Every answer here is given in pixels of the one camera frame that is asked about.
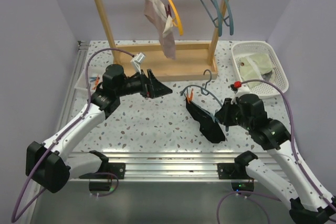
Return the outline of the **black underwear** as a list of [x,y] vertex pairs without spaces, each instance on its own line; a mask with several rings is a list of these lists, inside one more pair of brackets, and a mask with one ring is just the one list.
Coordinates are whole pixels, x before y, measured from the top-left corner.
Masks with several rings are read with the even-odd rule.
[[213,119],[212,115],[199,107],[196,103],[185,99],[185,106],[190,116],[199,123],[199,131],[213,144],[226,141],[226,136],[219,123]]

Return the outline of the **teal hanger with clips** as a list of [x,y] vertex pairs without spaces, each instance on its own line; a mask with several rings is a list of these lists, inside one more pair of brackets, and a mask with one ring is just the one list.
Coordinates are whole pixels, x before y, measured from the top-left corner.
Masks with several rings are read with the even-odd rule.
[[186,93],[186,89],[187,88],[189,88],[189,89],[191,89],[191,88],[199,88],[202,96],[210,96],[210,97],[212,97],[213,100],[219,105],[219,107],[217,109],[215,109],[213,112],[210,112],[210,111],[208,111],[208,112],[212,115],[213,119],[216,120],[219,123],[219,121],[215,117],[215,113],[223,106],[223,103],[220,102],[219,98],[214,93],[212,93],[211,91],[208,90],[207,86],[213,80],[213,74],[212,74],[212,71],[209,70],[209,69],[204,70],[203,76],[205,76],[206,73],[208,73],[209,77],[208,77],[208,80],[205,81],[205,84],[203,86],[202,85],[197,85],[197,84],[189,84],[189,85],[187,85],[185,88],[183,88],[179,92],[179,95],[182,96],[182,97],[184,97],[184,99],[186,99],[185,98],[185,93]]

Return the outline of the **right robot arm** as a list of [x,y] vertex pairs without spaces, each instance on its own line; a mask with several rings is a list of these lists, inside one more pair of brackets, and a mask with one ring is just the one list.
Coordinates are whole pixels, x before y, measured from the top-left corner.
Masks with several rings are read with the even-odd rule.
[[236,176],[259,181],[286,206],[295,223],[329,221],[335,214],[335,196],[310,174],[302,156],[292,149],[294,144],[287,128],[268,117],[264,103],[257,95],[244,94],[235,102],[225,99],[215,117],[226,127],[240,126],[247,130],[252,140],[277,162],[287,179],[268,168],[251,151],[234,159]]

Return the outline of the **orange clothespin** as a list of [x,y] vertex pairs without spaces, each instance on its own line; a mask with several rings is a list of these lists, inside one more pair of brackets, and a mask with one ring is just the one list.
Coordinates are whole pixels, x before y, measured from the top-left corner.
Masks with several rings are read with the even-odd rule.
[[186,103],[187,104],[190,104],[192,102],[193,94],[194,94],[194,89],[193,88],[191,88],[191,89],[187,88],[186,89],[185,98],[186,98]]

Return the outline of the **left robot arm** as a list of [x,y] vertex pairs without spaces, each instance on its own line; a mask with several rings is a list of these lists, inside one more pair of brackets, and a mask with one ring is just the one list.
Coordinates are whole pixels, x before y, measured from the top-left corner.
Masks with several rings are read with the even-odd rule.
[[127,77],[121,65],[107,66],[102,81],[79,114],[43,143],[32,142],[28,146],[28,178],[56,193],[72,178],[87,174],[97,178],[109,176],[108,158],[100,152],[90,151],[79,159],[68,156],[91,130],[118,108],[121,97],[137,93],[155,99],[171,94],[172,89],[161,83],[150,69]]

